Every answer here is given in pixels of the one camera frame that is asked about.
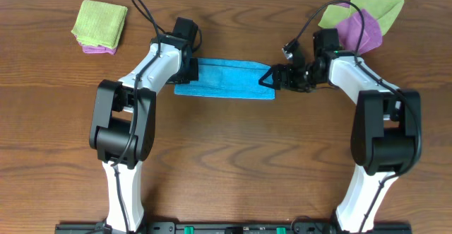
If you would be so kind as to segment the blue microfiber cloth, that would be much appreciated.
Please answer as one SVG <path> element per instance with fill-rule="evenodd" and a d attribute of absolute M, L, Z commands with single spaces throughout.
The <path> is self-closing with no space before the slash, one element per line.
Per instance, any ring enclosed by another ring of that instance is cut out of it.
<path fill-rule="evenodd" d="M 247 60 L 198 59 L 198 80 L 177 84 L 174 94 L 207 98 L 273 100 L 275 91 L 258 84 L 269 66 Z"/>

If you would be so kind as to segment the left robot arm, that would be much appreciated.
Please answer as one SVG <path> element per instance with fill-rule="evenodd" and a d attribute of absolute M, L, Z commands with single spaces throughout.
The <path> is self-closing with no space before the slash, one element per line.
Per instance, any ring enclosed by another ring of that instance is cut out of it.
<path fill-rule="evenodd" d="M 141 171 L 155 139 L 156 97 L 167 83 L 197 80 L 195 40 L 158 35 L 130 73 L 97 87 L 89 144 L 107 176 L 110 233 L 135 233 L 142 226 Z"/>

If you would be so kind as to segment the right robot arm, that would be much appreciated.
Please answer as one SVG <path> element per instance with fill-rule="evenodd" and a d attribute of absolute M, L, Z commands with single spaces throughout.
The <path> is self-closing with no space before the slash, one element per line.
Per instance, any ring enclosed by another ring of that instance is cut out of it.
<path fill-rule="evenodd" d="M 327 83 L 356 106 L 350 138 L 355 169 L 323 233 L 411 233 L 407 223 L 375 223 L 374 217 L 390 186 L 420 158 L 420 94 L 374 73 L 358 53 L 340 46 L 336 29 L 315 32 L 313 43 L 313 62 L 307 63 L 298 41 L 291 40 L 282 49 L 289 64 L 272 66 L 258 83 L 299 93 Z"/>

